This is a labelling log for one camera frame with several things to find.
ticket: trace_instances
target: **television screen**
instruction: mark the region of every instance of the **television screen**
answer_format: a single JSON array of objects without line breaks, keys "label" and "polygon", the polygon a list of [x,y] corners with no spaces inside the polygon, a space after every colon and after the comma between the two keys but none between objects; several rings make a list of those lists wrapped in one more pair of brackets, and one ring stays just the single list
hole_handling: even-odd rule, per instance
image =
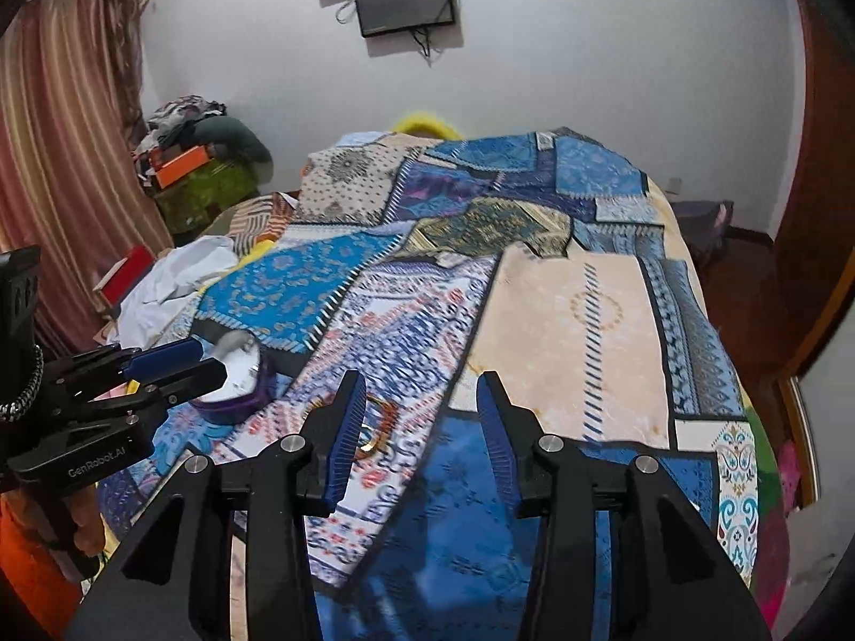
[{"label": "television screen", "polygon": [[356,0],[362,36],[454,23],[452,0]]}]

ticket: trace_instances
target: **beige patterned fabric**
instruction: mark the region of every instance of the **beige patterned fabric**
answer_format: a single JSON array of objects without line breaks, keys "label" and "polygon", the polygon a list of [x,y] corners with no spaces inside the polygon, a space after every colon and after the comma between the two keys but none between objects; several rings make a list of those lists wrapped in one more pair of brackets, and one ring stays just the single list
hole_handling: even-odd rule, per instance
[{"label": "beige patterned fabric", "polygon": [[[674,217],[674,210],[671,209],[668,198],[665,197],[661,187],[653,183],[651,179],[647,179],[647,187],[647,200],[650,200],[657,212],[657,223],[664,226],[665,257],[672,261],[684,261],[688,265],[691,291],[694,292],[698,305],[705,315],[704,291],[700,287],[698,271],[695,270],[694,264],[691,262],[689,248],[680,235],[680,225],[677,224],[677,217]],[[583,252],[583,248],[576,241],[571,241],[568,245],[568,251],[568,255],[570,255],[570,252]]]},{"label": "beige patterned fabric", "polygon": [[415,135],[405,135],[403,132],[393,132],[390,135],[386,135],[382,139],[377,141],[378,144],[382,144],[384,147],[407,147],[407,148],[422,148],[427,149],[429,147],[436,147],[436,145],[441,144],[442,140],[438,140],[435,137],[417,137]]},{"label": "beige patterned fabric", "polygon": [[295,224],[379,224],[404,159],[416,149],[333,147],[309,155]]},{"label": "beige patterned fabric", "polygon": [[758,551],[758,465],[751,426],[746,421],[674,422],[680,450],[714,450],[718,457],[716,535],[745,585]]},{"label": "beige patterned fabric", "polygon": [[662,349],[636,258],[507,248],[452,408],[476,410],[485,371],[546,432],[669,447]]}]

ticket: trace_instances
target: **metal chain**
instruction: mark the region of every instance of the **metal chain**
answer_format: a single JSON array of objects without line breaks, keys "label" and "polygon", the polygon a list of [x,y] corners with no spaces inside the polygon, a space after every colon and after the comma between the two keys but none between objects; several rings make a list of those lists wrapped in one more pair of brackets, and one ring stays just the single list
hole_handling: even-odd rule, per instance
[{"label": "metal chain", "polygon": [[42,348],[37,344],[33,345],[36,357],[36,367],[33,369],[33,374],[27,381],[27,387],[23,389],[19,396],[12,402],[0,404],[0,422],[16,422],[21,419],[33,405],[33,400],[36,399],[38,389],[42,385],[42,374],[44,373],[44,355]]}]

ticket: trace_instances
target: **orange box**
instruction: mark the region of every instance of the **orange box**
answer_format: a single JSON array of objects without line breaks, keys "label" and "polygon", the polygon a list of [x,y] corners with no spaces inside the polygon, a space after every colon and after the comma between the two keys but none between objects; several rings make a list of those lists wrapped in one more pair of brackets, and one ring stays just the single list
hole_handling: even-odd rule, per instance
[{"label": "orange box", "polygon": [[163,190],[168,185],[172,185],[178,179],[185,177],[191,170],[198,169],[199,166],[204,166],[211,160],[205,147],[194,147],[188,149],[181,156],[175,157],[171,161],[164,164],[164,167],[157,171],[157,183]]}]

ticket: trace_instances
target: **bed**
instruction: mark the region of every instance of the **bed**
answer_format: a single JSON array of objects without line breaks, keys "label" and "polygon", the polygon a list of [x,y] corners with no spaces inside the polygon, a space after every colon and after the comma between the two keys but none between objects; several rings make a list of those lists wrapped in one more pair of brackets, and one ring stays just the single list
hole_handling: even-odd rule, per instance
[{"label": "bed", "polygon": [[[241,214],[267,214],[258,205]],[[788,545],[771,446],[642,171],[567,128],[362,133],[309,156],[299,203],[273,221],[272,236],[263,217],[220,224],[241,256],[265,231],[274,242],[192,295],[158,343],[251,330],[275,358],[277,399],[236,427],[174,408],[155,455],[99,485],[118,538],[185,457],[255,456],[357,368],[371,431],[389,403],[397,413],[336,513],[306,521],[324,638],[516,638],[537,522],[509,518],[493,482],[473,389],[495,370],[514,404],[590,455],[657,456],[774,617]],[[596,641],[610,576],[600,513]]]}]

